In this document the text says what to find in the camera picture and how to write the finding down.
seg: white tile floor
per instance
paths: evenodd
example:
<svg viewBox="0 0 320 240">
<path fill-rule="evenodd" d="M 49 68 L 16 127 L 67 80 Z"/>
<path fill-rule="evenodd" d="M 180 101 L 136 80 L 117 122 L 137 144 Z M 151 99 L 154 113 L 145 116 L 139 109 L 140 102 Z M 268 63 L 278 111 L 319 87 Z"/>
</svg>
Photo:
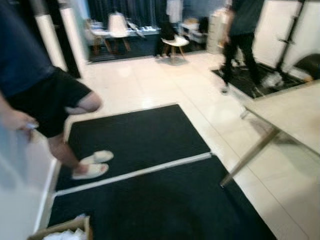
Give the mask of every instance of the white tile floor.
<svg viewBox="0 0 320 240">
<path fill-rule="evenodd" d="M 240 119 L 239 94 L 223 96 L 223 82 L 209 68 L 221 55 L 189 54 L 172 66 L 168 59 L 134 59 L 88 65 L 82 82 L 104 106 L 74 121 L 179 103 L 228 170 L 269 126 L 253 115 Z M 235 178 L 278 239 L 320 239 L 320 160 L 294 143 L 272 143 Z"/>
</svg>

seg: black curtain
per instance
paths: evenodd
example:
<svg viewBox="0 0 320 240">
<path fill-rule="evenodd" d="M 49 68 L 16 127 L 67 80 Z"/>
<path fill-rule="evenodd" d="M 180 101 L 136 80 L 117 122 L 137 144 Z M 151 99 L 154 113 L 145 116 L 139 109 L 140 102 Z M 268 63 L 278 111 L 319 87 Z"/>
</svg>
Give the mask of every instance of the black curtain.
<svg viewBox="0 0 320 240">
<path fill-rule="evenodd" d="M 109 14 L 118 11 L 139 27 L 158 26 L 165 19 L 167 0 L 88 0 L 91 19 L 108 26 Z"/>
</svg>

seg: cardboard box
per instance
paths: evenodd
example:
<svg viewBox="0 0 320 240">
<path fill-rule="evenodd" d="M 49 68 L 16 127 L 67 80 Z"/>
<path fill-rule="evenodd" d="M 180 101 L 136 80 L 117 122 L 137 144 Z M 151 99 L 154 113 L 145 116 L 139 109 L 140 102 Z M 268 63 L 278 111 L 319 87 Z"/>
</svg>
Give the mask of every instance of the cardboard box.
<svg viewBox="0 0 320 240">
<path fill-rule="evenodd" d="M 71 230 L 75 232 L 77 229 L 81 229 L 86 233 L 87 240 L 93 240 L 93 232 L 89 224 L 90 217 L 81 217 L 65 223 L 55 225 L 36 232 L 34 235 L 28 237 L 27 240 L 43 240 L 44 237 L 53 233 L 63 233 L 64 231 Z"/>
</svg>

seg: black mat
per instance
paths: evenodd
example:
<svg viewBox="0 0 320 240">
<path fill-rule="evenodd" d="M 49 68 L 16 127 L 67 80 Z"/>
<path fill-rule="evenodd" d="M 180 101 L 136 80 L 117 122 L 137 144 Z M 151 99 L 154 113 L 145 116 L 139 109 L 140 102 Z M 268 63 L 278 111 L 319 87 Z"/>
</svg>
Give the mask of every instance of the black mat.
<svg viewBox="0 0 320 240">
<path fill-rule="evenodd" d="M 259 74 L 261 79 L 263 79 L 264 77 L 266 77 L 268 74 L 273 73 L 274 71 L 265 66 L 264 64 L 258 63 L 257 64 L 258 69 L 259 69 Z M 247 67 L 234 67 L 233 68 L 233 78 L 230 81 L 230 84 L 232 84 L 233 86 L 235 86 L 237 89 L 239 89 L 241 92 L 243 92 L 244 94 L 248 95 L 250 98 L 254 98 L 253 94 L 252 94 L 252 87 L 253 87 L 253 83 L 250 77 L 250 73 Z M 212 70 L 212 72 L 216 75 L 218 75 L 219 77 L 219 71 L 217 70 Z M 261 89 L 262 93 L 264 95 L 269 95 L 272 93 L 276 93 L 278 91 L 282 91 L 285 89 L 289 89 L 295 86 L 299 86 L 301 84 L 304 84 L 303 81 L 299 80 L 298 78 L 294 78 L 294 77 L 289 77 L 288 79 L 285 80 L 284 85 L 280 86 L 280 87 L 274 87 L 274 88 L 264 88 Z"/>
<path fill-rule="evenodd" d="M 91 180 L 71 180 L 62 167 L 57 191 L 210 152 L 178 105 L 76 122 L 68 142 L 78 159 L 101 150 L 114 159 L 105 175 Z"/>
<path fill-rule="evenodd" d="M 128 42 L 131 47 L 131 51 L 127 51 L 123 41 L 118 40 L 118 53 L 117 54 L 110 54 L 104 46 L 101 47 L 99 54 L 95 55 L 93 49 L 90 51 L 89 60 L 91 62 L 108 62 L 108 61 L 115 61 L 115 60 L 123 60 L 123 59 L 130 59 L 130 58 L 139 58 L 139 57 L 146 57 L 146 56 L 153 56 L 155 53 L 155 46 L 156 41 L 158 38 L 157 34 L 153 35 L 146 35 L 146 40 L 141 39 L 138 36 L 131 36 L 128 38 Z M 110 40 L 110 45 L 112 49 L 115 48 L 115 43 Z M 205 50 L 206 46 L 203 44 L 197 44 L 195 42 L 191 42 L 187 46 L 183 47 L 183 51 L 186 53 Z"/>
<path fill-rule="evenodd" d="M 217 157 L 55 198 L 49 225 L 84 213 L 94 240 L 276 239 Z"/>
</svg>

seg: white slipper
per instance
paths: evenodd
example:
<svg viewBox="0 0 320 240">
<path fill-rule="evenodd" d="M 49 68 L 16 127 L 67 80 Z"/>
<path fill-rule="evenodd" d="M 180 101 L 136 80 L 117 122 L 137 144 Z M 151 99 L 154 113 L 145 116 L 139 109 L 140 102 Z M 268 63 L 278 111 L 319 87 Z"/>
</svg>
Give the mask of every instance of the white slipper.
<svg viewBox="0 0 320 240">
<path fill-rule="evenodd" d="M 81 164 L 101 164 L 110 161 L 114 158 L 114 154 L 111 151 L 96 151 L 93 155 L 85 157 L 80 161 Z"/>
<path fill-rule="evenodd" d="M 86 174 L 75 174 L 73 173 L 73 180 L 85 180 L 85 179 L 94 179 L 105 174 L 109 170 L 108 164 L 90 164 L 88 165 L 88 172 Z"/>
</svg>

